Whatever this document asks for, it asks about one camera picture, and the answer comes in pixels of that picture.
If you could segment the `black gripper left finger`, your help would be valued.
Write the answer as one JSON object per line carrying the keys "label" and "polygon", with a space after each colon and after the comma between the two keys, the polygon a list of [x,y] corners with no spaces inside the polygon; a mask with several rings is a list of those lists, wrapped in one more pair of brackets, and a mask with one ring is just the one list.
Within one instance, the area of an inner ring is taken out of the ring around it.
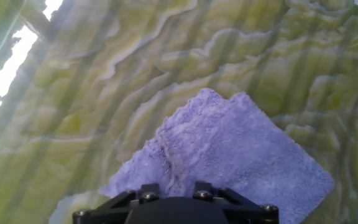
{"label": "black gripper left finger", "polygon": [[72,224],[124,224],[138,205],[160,197],[159,184],[144,184],[139,190],[125,190],[95,209],[73,212]]}

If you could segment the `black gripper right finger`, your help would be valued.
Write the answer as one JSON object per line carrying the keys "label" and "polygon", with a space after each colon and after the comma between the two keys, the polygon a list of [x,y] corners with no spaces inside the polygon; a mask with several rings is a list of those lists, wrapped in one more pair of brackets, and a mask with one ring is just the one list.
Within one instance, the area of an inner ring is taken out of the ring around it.
{"label": "black gripper right finger", "polygon": [[258,205],[228,187],[215,188],[208,182],[196,182],[193,198],[212,203],[223,212],[228,223],[279,224],[276,205]]}

